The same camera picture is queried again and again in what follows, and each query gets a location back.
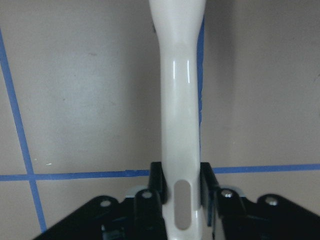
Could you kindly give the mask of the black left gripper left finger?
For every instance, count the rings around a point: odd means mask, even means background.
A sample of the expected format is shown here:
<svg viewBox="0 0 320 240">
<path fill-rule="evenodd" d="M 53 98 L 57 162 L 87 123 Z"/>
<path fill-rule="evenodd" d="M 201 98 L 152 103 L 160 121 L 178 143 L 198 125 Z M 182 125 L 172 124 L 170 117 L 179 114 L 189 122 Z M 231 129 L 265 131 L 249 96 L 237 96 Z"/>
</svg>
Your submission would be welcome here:
<svg viewBox="0 0 320 240">
<path fill-rule="evenodd" d="M 152 162 L 147 188 L 138 191 L 133 201 L 136 240 L 168 239 L 163 217 L 163 205 L 168 201 L 167 191 L 162 163 Z"/>
</svg>

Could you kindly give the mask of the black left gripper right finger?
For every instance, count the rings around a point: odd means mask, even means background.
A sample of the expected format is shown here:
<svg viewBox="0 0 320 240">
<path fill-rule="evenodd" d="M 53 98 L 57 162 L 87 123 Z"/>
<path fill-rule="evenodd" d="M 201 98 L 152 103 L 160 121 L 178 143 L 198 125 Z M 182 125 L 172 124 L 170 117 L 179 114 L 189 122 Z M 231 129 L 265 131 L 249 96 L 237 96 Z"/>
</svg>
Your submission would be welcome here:
<svg viewBox="0 0 320 240">
<path fill-rule="evenodd" d="M 253 223 L 240 195 L 222 188 L 208 162 L 200 164 L 201 205 L 212 240 L 251 240 Z"/>
</svg>

